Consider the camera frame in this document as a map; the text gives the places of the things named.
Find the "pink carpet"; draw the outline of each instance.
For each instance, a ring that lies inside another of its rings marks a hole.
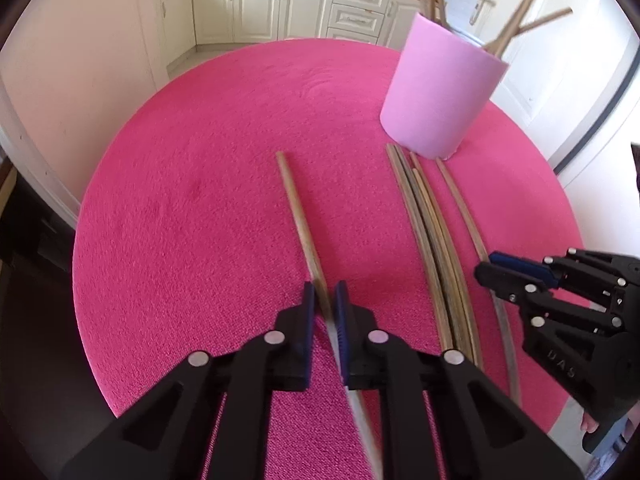
[[[431,300],[379,122],[398,53],[337,40],[279,41],[213,59],[123,127],[89,185],[74,251],[84,348],[118,415],[185,355],[233,351],[296,304],[308,278],[280,181],[287,152],[330,286],[382,328],[439,352]],[[527,137],[489,104],[447,163],[489,251],[539,259],[581,246],[568,201]],[[437,168],[424,162],[459,251],[486,372],[507,389],[489,293]],[[519,350],[524,409],[544,429],[566,394]],[[312,385],[274,396],[269,479],[367,479],[328,339]]]

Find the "sticks in container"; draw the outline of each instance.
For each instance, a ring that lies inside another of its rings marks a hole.
[[[531,23],[527,23],[527,25],[523,25],[521,26],[514,38],[516,38],[517,36],[524,34],[525,32],[529,32],[530,30],[534,30],[535,28],[541,27],[542,25],[545,25],[549,22],[558,20],[559,18],[564,18],[565,16],[568,16],[569,14],[573,13],[574,10],[571,7],[565,7],[564,9],[561,10],[556,10],[556,12],[552,12],[546,16],[543,16],[542,18],[538,18],[537,20],[533,20]],[[486,50],[488,52],[492,52],[493,50],[495,50],[496,45],[496,41],[497,40],[493,40],[487,44],[485,44],[485,46],[482,48],[483,50]]]
[[[504,51],[507,50],[511,40],[517,35],[518,30],[520,29],[520,24],[527,12],[529,12],[532,3],[533,0],[522,0],[520,2],[520,5],[511,15],[506,25],[504,25],[496,40],[492,42],[495,43],[495,45],[492,46],[491,50],[488,50],[489,53],[494,54],[495,57],[502,58],[502,55],[504,54]]]

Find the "kitchen cabinet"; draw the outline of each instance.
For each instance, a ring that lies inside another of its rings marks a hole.
[[[329,16],[329,27],[341,28],[378,37],[385,15],[371,10],[357,9],[345,5],[333,4]]]
[[[402,50],[414,22],[415,13],[419,10],[416,0],[389,0],[377,44]]]
[[[280,0],[233,0],[236,43],[263,43],[278,39]]]
[[[340,30],[339,28],[328,28],[326,36],[334,40],[351,40],[361,41],[362,43],[369,43],[372,45],[376,44],[376,38],[373,36],[367,36],[366,34],[360,34],[359,32]]]
[[[179,58],[196,45],[191,0],[160,0],[165,61]]]
[[[193,0],[193,24],[198,44],[233,43],[233,0]]]
[[[332,0],[280,0],[278,39],[324,38]]]

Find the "pink bucket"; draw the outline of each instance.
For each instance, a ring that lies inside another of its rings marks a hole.
[[[426,158],[449,158],[508,67],[416,14],[380,123],[401,146]]]

